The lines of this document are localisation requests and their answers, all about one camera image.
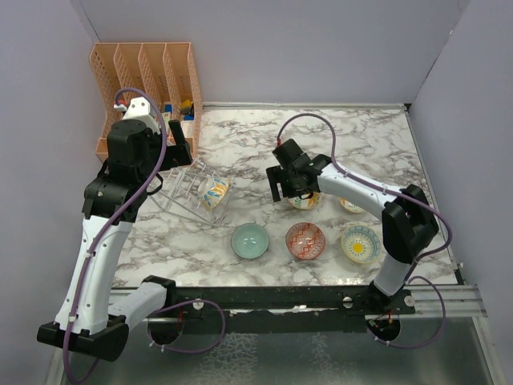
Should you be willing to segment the red patterned ceramic bowl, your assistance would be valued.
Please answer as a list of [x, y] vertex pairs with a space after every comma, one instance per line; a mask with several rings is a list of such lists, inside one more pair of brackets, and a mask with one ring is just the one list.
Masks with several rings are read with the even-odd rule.
[[285, 235], [285, 244], [295, 258], [309, 261], [319, 257], [324, 252], [326, 239], [317, 225], [309, 222], [299, 222], [289, 228]]

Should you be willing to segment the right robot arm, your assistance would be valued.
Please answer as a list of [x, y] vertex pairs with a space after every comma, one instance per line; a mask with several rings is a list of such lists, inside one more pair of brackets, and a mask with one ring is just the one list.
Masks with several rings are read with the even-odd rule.
[[386, 256], [368, 294], [370, 308], [385, 314], [397, 304], [396, 293], [420, 253], [438, 234], [434, 210], [421, 188], [378, 185], [370, 178], [351, 173], [326, 155], [309, 157], [295, 140], [273, 150], [277, 166], [266, 169], [273, 200], [310, 196], [314, 192], [344, 198], [382, 223]]

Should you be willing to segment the white bowl orange flower green leaves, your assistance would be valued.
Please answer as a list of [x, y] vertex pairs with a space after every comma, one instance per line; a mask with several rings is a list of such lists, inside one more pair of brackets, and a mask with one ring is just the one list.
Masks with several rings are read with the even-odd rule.
[[309, 198], [306, 194], [304, 197], [292, 197], [288, 198], [287, 201], [295, 209], [310, 210], [314, 209], [321, 203], [323, 194], [320, 192], [313, 192], [313, 195]]

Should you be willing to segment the yellow sun pattern bowl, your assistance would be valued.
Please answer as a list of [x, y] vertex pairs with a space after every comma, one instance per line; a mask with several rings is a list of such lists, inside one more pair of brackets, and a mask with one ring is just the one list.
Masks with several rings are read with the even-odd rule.
[[368, 226], [351, 225], [341, 233], [341, 249], [353, 262], [368, 265], [375, 262], [381, 252], [378, 235]]

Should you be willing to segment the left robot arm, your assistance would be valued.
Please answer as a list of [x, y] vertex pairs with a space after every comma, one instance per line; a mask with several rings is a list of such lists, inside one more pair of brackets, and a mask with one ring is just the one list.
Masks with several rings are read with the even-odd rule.
[[165, 317], [175, 311], [175, 282], [153, 275], [124, 299], [109, 302], [120, 253], [149, 195], [136, 191], [160, 157], [163, 171], [192, 163], [180, 122], [171, 120], [167, 127], [175, 143], [162, 155], [158, 129], [137, 119], [112, 125], [109, 156], [84, 191], [83, 235], [71, 285], [55, 319], [39, 327], [38, 342], [114, 362], [130, 330], [154, 312]]

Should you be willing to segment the white orange flower small bowl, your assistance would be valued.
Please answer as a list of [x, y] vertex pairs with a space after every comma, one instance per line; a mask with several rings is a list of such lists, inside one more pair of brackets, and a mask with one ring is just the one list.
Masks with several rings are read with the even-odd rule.
[[341, 203], [341, 206], [350, 213], [364, 213], [365, 212], [364, 209], [351, 203], [350, 201], [346, 200], [345, 198], [340, 198], [339, 201]]

